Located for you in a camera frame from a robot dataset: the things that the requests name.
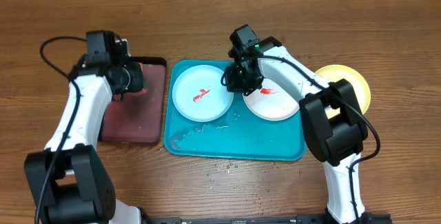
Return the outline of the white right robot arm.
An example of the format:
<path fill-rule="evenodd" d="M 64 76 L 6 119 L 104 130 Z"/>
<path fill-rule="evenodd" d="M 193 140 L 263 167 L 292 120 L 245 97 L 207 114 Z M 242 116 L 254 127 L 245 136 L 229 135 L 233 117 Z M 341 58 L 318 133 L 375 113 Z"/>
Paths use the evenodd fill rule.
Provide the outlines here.
<path fill-rule="evenodd" d="M 325 168 L 328 221 L 368 223 L 358 179 L 367 123 L 350 82 L 320 77 L 273 37 L 260 40 L 252 34 L 233 34 L 230 40 L 233 47 L 228 55 L 234 63 L 226 67 L 222 85 L 249 96 L 270 79 L 297 101 L 307 147 Z"/>

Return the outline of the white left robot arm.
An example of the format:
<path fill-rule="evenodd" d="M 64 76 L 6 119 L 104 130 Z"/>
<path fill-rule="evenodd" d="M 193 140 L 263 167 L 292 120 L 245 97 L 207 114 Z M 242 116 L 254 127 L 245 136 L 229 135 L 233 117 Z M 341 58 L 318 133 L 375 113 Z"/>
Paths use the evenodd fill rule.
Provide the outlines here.
<path fill-rule="evenodd" d="M 126 56 L 95 61 L 84 55 L 68 78 L 69 97 L 56 132 L 43 151 L 27 155 L 24 162 L 35 223 L 150 223 L 142 208 L 116 199 L 96 153 L 113 96 L 143 88 L 140 64 Z"/>

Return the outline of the teal plastic tray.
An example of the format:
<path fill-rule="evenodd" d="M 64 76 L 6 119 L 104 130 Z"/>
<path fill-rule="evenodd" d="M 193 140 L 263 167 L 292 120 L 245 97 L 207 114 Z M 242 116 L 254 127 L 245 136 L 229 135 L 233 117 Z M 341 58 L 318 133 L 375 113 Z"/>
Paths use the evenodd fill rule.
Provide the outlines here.
<path fill-rule="evenodd" d="M 178 112 L 169 89 L 163 145 L 175 155 L 261 161 L 297 161 L 306 149 L 300 114 L 267 121 L 245 105 L 240 93 L 219 119 L 191 121 Z"/>

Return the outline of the yellow plate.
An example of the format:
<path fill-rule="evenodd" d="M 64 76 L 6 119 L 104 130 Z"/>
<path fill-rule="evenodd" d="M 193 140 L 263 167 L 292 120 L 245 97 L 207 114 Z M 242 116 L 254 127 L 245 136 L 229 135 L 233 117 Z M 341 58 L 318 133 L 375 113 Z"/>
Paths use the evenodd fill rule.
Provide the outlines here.
<path fill-rule="evenodd" d="M 363 114 L 366 113 L 371 103 L 371 90 L 367 81 L 359 72 L 348 66 L 335 64 L 326 65 L 318 69 L 316 74 L 333 82 L 341 79 L 350 82 L 356 93 L 361 112 Z"/>

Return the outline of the light blue plate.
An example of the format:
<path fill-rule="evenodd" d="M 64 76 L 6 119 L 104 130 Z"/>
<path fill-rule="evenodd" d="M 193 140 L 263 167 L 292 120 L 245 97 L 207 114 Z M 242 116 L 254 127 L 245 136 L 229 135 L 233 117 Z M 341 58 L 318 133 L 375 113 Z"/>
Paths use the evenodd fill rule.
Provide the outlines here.
<path fill-rule="evenodd" d="M 180 74 L 172 88 L 172 100 L 178 112 L 196 122 L 209 122 L 224 115 L 234 93 L 222 86 L 222 75 L 223 71 L 212 65 L 196 65 Z"/>

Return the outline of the red sponge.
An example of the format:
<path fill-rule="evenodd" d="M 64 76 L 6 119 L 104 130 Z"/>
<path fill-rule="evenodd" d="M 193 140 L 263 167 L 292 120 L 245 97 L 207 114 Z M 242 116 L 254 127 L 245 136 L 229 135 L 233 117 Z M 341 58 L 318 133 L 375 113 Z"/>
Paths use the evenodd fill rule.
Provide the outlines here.
<path fill-rule="evenodd" d="M 124 99 L 128 99 L 130 97 L 138 97 L 142 96 L 146 93 L 146 89 L 142 89 L 139 92 L 125 92 L 119 95 L 119 101 L 123 101 Z"/>

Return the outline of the dark tray with red water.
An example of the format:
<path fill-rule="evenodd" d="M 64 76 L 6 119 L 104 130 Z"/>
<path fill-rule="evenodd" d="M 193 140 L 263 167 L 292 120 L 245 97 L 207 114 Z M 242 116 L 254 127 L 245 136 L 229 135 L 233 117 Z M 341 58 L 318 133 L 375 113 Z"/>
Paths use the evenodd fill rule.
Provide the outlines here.
<path fill-rule="evenodd" d="M 157 144 L 161 137 L 167 61 L 162 57 L 135 57 L 143 71 L 146 93 L 106 107 L 98 140 L 106 143 Z"/>

